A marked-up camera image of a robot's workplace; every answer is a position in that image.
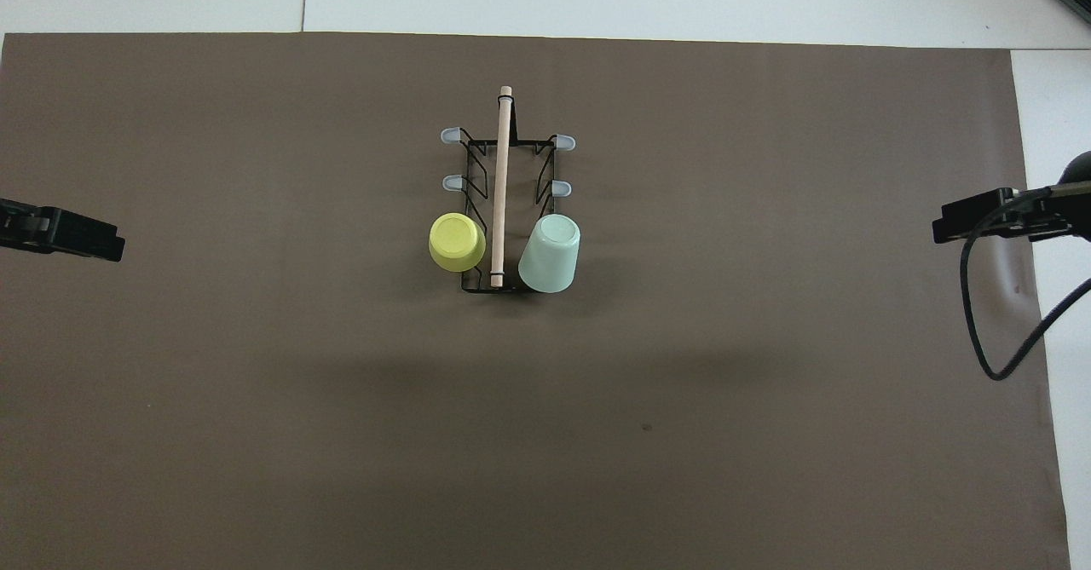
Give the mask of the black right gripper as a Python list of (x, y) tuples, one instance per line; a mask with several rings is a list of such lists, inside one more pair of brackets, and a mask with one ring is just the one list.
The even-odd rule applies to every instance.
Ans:
[(997, 188), (985, 193), (959, 199), (940, 206), (940, 216), (932, 221), (932, 242), (951, 244), (981, 237), (1014, 239), (1019, 235), (1040, 241), (1076, 236), (1090, 239), (1090, 152), (1070, 161), (1056, 183), (1026, 191), (1028, 202), (1019, 213), (1005, 212), (978, 227), (994, 209), (1019, 193), (1014, 188)]

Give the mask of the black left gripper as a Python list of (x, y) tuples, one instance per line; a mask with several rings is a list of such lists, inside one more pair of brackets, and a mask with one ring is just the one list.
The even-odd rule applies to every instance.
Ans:
[[(52, 246), (41, 241), (49, 236)], [(59, 251), (69, 256), (120, 262), (125, 239), (116, 225), (65, 209), (1, 199), (1, 247), (23, 251)]]

